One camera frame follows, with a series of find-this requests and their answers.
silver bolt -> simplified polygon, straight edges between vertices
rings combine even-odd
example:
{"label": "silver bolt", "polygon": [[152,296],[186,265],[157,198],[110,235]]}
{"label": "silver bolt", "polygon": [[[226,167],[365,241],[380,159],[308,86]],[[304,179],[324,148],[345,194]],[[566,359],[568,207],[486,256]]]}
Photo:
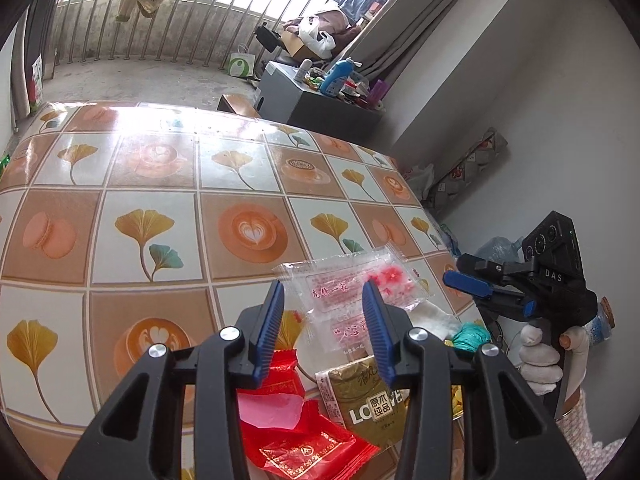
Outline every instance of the silver bolt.
{"label": "silver bolt", "polygon": [[424,341],[429,337],[429,332],[423,328],[412,328],[409,330],[409,337],[414,341]]}
{"label": "silver bolt", "polygon": [[162,357],[166,354],[166,346],[163,344],[151,345],[149,347],[149,355],[151,357]]}
{"label": "silver bolt", "polygon": [[240,331],[235,326],[225,326],[220,331],[220,337],[225,341],[233,341],[240,337]]}
{"label": "silver bolt", "polygon": [[500,350],[493,343],[485,343],[482,345],[481,351],[487,357],[496,357]]}

red wrapper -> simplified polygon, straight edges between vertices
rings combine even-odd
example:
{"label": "red wrapper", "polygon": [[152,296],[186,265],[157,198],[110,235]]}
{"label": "red wrapper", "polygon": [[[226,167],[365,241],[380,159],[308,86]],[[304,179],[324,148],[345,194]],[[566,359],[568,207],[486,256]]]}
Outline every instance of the red wrapper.
{"label": "red wrapper", "polygon": [[308,400],[291,431],[242,425],[251,462],[289,480],[348,480],[380,449],[332,423]]}
{"label": "red wrapper", "polygon": [[269,366],[269,374],[257,390],[238,390],[250,395],[293,394],[305,396],[305,388],[296,371],[298,357],[295,350],[276,350]]}

green and white bag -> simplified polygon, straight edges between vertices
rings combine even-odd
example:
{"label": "green and white bag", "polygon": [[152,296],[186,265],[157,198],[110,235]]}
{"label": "green and white bag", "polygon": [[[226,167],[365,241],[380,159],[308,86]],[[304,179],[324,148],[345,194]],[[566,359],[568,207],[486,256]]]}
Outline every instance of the green and white bag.
{"label": "green and white bag", "polygon": [[255,56],[249,54],[245,44],[238,45],[238,52],[229,58],[228,74],[233,77],[251,77],[254,75]]}

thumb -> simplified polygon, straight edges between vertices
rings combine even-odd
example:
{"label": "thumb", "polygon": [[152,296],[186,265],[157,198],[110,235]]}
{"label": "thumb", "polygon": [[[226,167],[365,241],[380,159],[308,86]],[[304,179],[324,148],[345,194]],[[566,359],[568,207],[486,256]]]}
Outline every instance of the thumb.
{"label": "thumb", "polygon": [[560,336],[559,342],[562,348],[572,352],[571,369],[566,388],[566,398],[568,399],[580,387],[587,373],[589,337],[581,326],[574,326]]}

blue bottle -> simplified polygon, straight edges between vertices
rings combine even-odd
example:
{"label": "blue bottle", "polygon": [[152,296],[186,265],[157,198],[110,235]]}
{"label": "blue bottle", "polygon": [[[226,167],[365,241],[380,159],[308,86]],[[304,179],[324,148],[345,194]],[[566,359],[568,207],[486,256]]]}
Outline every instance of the blue bottle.
{"label": "blue bottle", "polygon": [[342,87],[347,82],[349,75],[353,72],[357,66],[362,66],[362,63],[357,63],[350,57],[338,61],[334,67],[329,71],[324,82],[320,85],[320,93],[327,97],[337,97],[342,90]]}

